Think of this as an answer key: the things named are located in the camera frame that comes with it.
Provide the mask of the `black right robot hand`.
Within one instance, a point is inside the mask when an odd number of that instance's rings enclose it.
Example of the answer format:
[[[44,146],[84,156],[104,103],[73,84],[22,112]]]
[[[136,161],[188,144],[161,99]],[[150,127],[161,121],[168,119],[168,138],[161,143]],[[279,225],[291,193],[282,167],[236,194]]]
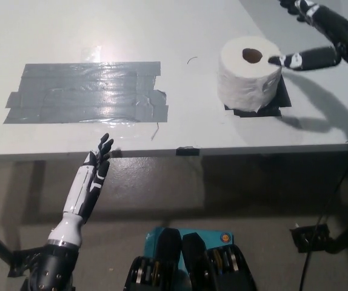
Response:
[[[288,55],[271,56],[268,63],[289,70],[303,72],[338,66],[348,63],[348,20],[325,5],[312,1],[281,1],[296,20],[305,22],[324,35],[330,46],[313,48]]]

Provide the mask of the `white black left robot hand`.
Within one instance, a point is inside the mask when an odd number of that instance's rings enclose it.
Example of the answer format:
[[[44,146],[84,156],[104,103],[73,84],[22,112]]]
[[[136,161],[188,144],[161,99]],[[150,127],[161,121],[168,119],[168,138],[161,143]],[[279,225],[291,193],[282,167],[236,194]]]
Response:
[[[81,229],[100,196],[109,171],[112,145],[113,139],[106,133],[79,167],[62,211],[62,219],[50,232],[47,244],[72,249],[81,247]]]

